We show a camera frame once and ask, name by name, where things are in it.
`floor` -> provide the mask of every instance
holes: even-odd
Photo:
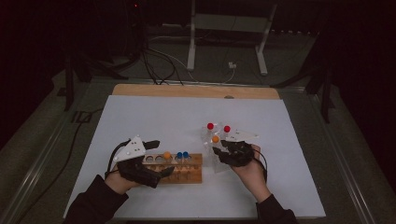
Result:
[[[269,68],[266,77],[259,74],[252,39],[224,44],[227,41],[230,40],[226,37],[211,34],[206,39],[200,39],[195,70],[189,73],[183,65],[187,62],[189,39],[182,35],[174,37],[152,34],[148,42],[152,49],[147,51],[148,67],[152,66],[159,82],[160,77],[172,74],[173,65],[151,55],[157,54],[156,50],[172,56],[178,71],[178,77],[173,74],[163,84],[179,85],[182,82],[184,85],[267,87],[299,72],[315,38],[309,35],[270,34],[264,49],[264,58]],[[228,62],[236,63],[236,68],[228,68]],[[76,100],[68,112],[64,112],[65,99],[57,96],[59,89],[64,87],[64,72],[53,78],[53,92],[0,151],[2,223],[62,223],[64,209],[101,113],[95,113],[90,122],[79,124],[75,122],[76,111],[103,108],[107,96],[118,83],[152,83],[146,65],[140,60],[120,71],[129,78],[125,81],[114,80],[97,71],[94,71],[91,83],[76,81]],[[307,95],[304,92],[308,80],[309,77],[278,90],[290,112],[290,119],[327,214],[324,218],[301,218],[299,222],[394,223],[396,197],[336,87],[332,87],[334,107],[330,109],[331,123],[326,124],[318,113],[320,95]],[[69,156],[70,161],[63,169]],[[62,169],[53,186],[46,189]],[[137,220],[133,223],[239,222],[242,223],[230,220]]]

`white 3d-printed part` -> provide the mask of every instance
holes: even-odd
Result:
[[[126,161],[139,156],[144,156],[146,149],[143,146],[142,139],[138,136],[134,137],[120,152],[114,157],[113,161]]]
[[[259,136],[255,133],[248,133],[236,130],[234,133],[229,133],[225,140],[228,142],[242,142],[256,137]]]

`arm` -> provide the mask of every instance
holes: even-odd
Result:
[[[255,149],[254,156],[260,159],[260,148],[252,145]],[[232,167],[239,176],[245,187],[253,194],[257,200],[257,212],[260,223],[265,224],[286,224],[298,223],[291,210],[285,210],[276,200],[275,196],[268,189],[262,168],[256,161],[251,161],[246,166]]]
[[[111,173],[106,180],[97,175],[87,191],[80,193],[70,205],[64,224],[109,221],[128,199],[126,191],[136,186],[138,184],[122,178],[118,172]]]

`orange ball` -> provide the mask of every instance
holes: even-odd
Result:
[[[166,159],[166,160],[171,159],[171,153],[168,152],[168,151],[165,151],[165,152],[163,153],[163,158]]]
[[[217,143],[219,140],[220,140],[219,137],[216,135],[212,137],[212,142],[214,143]]]

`black sleeve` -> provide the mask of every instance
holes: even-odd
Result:
[[[114,217],[128,195],[114,192],[104,179],[97,175],[87,191],[80,193],[70,205],[64,224],[99,224]]]
[[[257,213],[259,223],[262,224],[295,224],[298,223],[294,213],[291,210],[285,210],[271,195],[262,203],[257,203]]]

